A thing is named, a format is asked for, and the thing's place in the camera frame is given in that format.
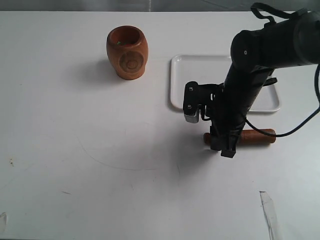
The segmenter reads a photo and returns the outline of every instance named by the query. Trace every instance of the white table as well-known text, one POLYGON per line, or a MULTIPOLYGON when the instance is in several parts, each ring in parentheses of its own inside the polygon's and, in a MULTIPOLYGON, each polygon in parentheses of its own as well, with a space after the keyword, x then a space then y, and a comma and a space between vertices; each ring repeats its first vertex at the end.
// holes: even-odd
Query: white table
MULTIPOLYGON (((263 24, 249 12, 0 12, 0 238, 268 240, 267 191, 284 240, 318 239, 319 117, 228 159, 203 146, 209 123, 168 105, 173 56, 227 55, 238 32, 263 24), (107 61, 121 25, 149 44, 134 81, 107 61)), ((295 127, 317 107, 315 68, 277 70, 282 108, 248 118, 295 127)))

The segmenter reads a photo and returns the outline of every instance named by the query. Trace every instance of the wooden pot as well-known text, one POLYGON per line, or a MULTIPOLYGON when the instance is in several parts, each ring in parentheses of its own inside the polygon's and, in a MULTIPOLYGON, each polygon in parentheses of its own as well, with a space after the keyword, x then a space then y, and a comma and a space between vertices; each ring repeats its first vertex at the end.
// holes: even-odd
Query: wooden pot
POLYGON ((148 43, 134 26, 119 26, 106 39, 106 52, 116 74, 126 80, 141 77, 148 60, 148 43))

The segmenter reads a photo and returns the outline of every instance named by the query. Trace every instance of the engraved circle on pot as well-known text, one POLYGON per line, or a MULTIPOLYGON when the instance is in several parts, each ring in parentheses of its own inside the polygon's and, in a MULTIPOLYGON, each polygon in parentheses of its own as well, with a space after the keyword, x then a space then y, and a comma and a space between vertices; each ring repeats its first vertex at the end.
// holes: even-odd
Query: engraved circle on pot
POLYGON ((136 51, 128 51, 120 58, 120 67, 126 73, 138 72, 144 64, 144 56, 136 51))

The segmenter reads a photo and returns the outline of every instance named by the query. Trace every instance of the white plastic tray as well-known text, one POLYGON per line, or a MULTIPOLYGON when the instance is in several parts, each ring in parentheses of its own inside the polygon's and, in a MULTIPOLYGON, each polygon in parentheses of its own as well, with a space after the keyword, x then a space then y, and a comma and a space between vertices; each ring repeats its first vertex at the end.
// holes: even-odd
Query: white plastic tray
MULTIPOLYGON (((226 79, 231 57, 216 55, 177 55, 171 60, 170 101, 178 110, 183 110, 186 83, 220 84, 226 79)), ((250 112, 273 113, 281 103, 275 84, 265 86, 254 101, 250 112)))

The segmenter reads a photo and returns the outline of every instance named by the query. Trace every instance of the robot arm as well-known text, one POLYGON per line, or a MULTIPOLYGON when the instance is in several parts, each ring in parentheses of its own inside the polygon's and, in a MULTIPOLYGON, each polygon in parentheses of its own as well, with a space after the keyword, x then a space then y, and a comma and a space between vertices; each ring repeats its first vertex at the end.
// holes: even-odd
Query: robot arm
POLYGON ((222 84, 198 85, 184 89, 183 111, 187 122, 211 121, 210 148, 232 158, 246 124, 246 116, 263 86, 277 82, 268 77, 275 69, 320 64, 320 15, 301 9, 285 13, 263 3, 252 12, 269 22, 263 29, 238 33, 231 45, 232 64, 222 84), (258 9, 286 18, 276 23, 258 9))

